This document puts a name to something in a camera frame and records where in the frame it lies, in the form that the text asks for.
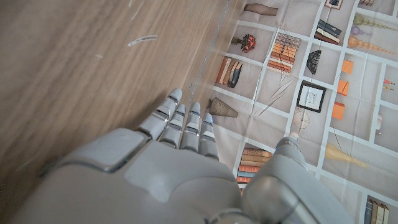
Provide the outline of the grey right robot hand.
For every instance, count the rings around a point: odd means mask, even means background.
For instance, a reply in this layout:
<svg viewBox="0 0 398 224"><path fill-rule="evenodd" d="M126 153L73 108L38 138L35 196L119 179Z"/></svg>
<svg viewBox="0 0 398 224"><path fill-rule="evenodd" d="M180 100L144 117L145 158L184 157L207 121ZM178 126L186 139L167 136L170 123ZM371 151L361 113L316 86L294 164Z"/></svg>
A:
<svg viewBox="0 0 398 224"><path fill-rule="evenodd" d="M240 190L218 159L212 116L181 98L174 89L135 130L115 129L56 162L12 222L352 222L291 137Z"/></svg>

